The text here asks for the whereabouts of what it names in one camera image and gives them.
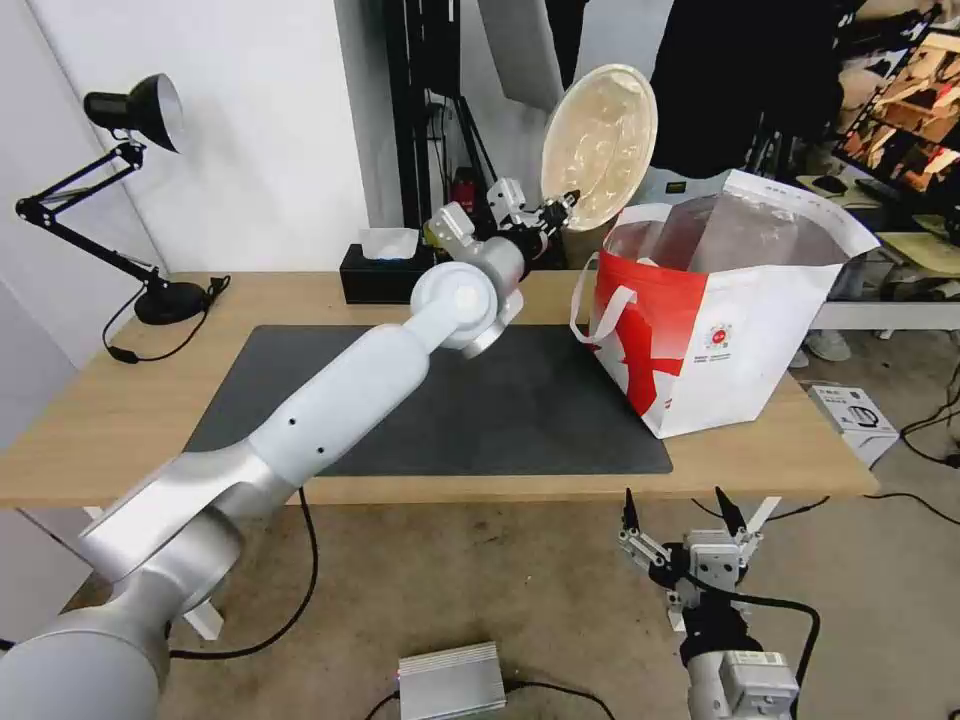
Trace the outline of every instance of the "black desk mat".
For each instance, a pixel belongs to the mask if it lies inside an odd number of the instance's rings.
[[[255,328],[187,442],[246,437],[368,328]],[[667,473],[657,440],[563,325],[514,325],[473,360],[443,348],[420,388],[329,475]]]

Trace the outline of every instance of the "black tissue box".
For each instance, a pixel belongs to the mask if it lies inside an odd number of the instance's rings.
[[[437,262],[434,249],[417,245],[407,260],[369,260],[360,245],[351,245],[340,263],[340,282],[348,305],[406,305],[417,280]]]

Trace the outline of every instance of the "computer screen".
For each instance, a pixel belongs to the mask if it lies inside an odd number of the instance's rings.
[[[931,30],[904,58],[835,154],[918,208],[960,213],[960,34]]]

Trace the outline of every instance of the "lamp shade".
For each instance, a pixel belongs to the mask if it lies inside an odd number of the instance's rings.
[[[173,83],[163,73],[146,77],[126,95],[91,92],[83,111],[94,125],[107,130],[135,130],[172,152],[183,145],[183,110]]]

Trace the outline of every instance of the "silver power supply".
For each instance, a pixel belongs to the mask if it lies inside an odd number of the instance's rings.
[[[400,660],[401,720],[442,720],[505,707],[494,642]]]

